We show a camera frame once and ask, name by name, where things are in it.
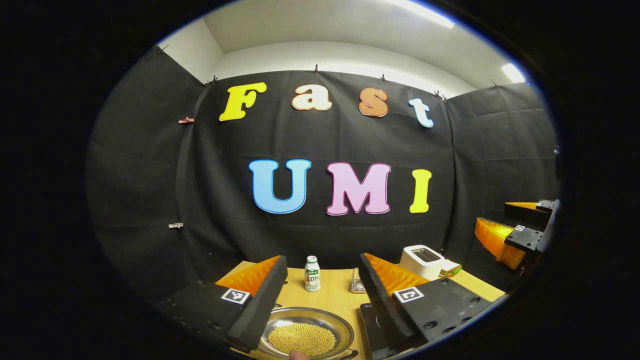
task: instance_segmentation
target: white wall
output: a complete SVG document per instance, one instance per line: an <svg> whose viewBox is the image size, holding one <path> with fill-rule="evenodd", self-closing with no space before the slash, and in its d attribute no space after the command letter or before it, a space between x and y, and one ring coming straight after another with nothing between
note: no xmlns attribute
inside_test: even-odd
<svg viewBox="0 0 640 360"><path fill-rule="evenodd" d="M377 47L345 42L300 41L262 45L224 54L209 78L220 79L257 72L313 70L346 72L385 79L446 97L475 87L460 78L410 56Z"/></svg>
<svg viewBox="0 0 640 360"><path fill-rule="evenodd" d="M213 78L214 66L223 56L203 18L185 25L158 43L160 48L202 83Z"/></svg>

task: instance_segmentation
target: white ceiling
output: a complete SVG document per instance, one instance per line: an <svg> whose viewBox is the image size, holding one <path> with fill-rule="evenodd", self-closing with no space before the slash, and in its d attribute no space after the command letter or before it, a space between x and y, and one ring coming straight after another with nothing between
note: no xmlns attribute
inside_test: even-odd
<svg viewBox="0 0 640 360"><path fill-rule="evenodd" d="M501 69L510 61L460 22L447 29L380 0L240 0L204 21L224 53L290 41L348 42L411 56L476 88L493 86L490 78L511 82Z"/></svg>

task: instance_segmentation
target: screw hole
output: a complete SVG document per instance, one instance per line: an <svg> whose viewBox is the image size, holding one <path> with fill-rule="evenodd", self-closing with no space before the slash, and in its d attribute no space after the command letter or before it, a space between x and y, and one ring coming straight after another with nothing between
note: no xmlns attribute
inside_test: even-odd
<svg viewBox="0 0 640 360"><path fill-rule="evenodd" d="M213 322L213 321L208 321L207 322L209 324L209 327L214 329L214 330L219 330L220 329L220 324Z"/></svg>

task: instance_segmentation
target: blue letter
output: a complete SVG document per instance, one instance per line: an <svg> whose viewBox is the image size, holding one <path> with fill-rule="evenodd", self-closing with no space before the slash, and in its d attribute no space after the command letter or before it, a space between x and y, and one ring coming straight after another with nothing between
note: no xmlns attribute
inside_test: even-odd
<svg viewBox="0 0 640 360"><path fill-rule="evenodd" d="M433 120L427 117L429 106L423 104L422 100L418 98L409 100L409 104L413 106L413 109L415 110L415 116L418 118L418 121L422 126L433 127Z"/></svg>
<svg viewBox="0 0 640 360"><path fill-rule="evenodd" d="M253 172L253 200L260 209L272 214L288 214L300 209L307 198L307 169L311 161L293 159L287 161L291 170L291 197L287 200L273 196L273 172L278 162L273 160L255 160L249 164Z"/></svg>

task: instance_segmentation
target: silver bowl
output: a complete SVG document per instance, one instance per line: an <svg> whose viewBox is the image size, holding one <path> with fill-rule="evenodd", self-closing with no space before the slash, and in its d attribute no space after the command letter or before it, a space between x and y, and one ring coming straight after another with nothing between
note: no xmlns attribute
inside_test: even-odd
<svg viewBox="0 0 640 360"><path fill-rule="evenodd" d="M323 354L310 356L312 360L336 359L347 350L353 342L353 328L345 319L336 314L311 307L281 307L271 312L267 326L264 328L264 332L260 338L258 348L267 354L281 359L288 359L288 354L279 351L269 342L269 334L278 327L291 325L292 323L307 323L320 326L331 331L335 336L336 341L333 349Z"/></svg>

